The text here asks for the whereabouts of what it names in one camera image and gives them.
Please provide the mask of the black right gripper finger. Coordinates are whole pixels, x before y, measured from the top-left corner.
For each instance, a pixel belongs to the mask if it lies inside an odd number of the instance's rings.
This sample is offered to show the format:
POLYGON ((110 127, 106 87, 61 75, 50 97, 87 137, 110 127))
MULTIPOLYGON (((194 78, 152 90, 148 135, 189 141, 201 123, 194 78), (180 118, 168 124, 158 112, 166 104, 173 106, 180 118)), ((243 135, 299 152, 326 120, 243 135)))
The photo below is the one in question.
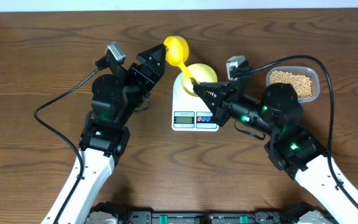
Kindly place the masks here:
POLYGON ((230 82, 199 82, 195 78, 191 78, 193 91, 195 93, 203 92, 223 92, 231 83, 230 82))
POLYGON ((195 93, 203 100, 212 114, 227 114, 228 108, 224 104, 228 97, 227 90, 196 88, 195 93))

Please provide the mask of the yellow measuring scoop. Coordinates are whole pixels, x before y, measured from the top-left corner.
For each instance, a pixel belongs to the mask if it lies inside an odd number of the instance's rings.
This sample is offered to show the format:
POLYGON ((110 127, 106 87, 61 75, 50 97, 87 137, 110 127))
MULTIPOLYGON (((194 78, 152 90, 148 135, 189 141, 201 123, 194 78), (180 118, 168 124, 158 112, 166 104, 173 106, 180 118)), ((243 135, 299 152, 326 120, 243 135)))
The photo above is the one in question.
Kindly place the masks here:
POLYGON ((185 65, 190 54, 187 41, 180 36, 168 36, 163 44, 167 50, 165 60, 170 65, 178 67, 184 75, 185 81, 183 81, 183 85, 185 85, 185 82, 188 82, 190 85, 197 82, 195 76, 185 65))

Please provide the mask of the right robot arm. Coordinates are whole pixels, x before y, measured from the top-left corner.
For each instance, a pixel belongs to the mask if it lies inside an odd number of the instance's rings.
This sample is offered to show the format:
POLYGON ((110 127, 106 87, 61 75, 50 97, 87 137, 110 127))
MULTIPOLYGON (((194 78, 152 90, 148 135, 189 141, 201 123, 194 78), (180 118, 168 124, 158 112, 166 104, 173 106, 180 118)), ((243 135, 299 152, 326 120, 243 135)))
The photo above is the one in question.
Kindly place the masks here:
POLYGON ((292 85, 269 85, 260 101, 247 96, 240 81, 194 81, 193 90, 219 126, 232 118, 269 136, 264 149, 272 164, 312 194, 338 223, 358 223, 358 190, 335 163, 331 148, 301 123, 303 107, 292 85))

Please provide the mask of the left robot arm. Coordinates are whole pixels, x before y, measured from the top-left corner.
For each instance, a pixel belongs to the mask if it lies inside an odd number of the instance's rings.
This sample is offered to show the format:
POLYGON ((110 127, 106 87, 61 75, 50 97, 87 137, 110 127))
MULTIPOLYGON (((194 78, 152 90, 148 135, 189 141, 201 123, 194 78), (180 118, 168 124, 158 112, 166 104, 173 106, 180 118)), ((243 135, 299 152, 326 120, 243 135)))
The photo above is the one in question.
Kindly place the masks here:
POLYGON ((158 44, 139 53, 139 63, 125 69, 126 55, 120 45, 107 45, 95 71, 108 68, 111 72, 93 81, 92 110, 86 115, 80 143, 68 143, 76 161, 43 223, 86 223, 98 192, 126 150, 131 135, 126 123, 146 109, 144 102, 165 73, 166 51, 166 46, 158 44))

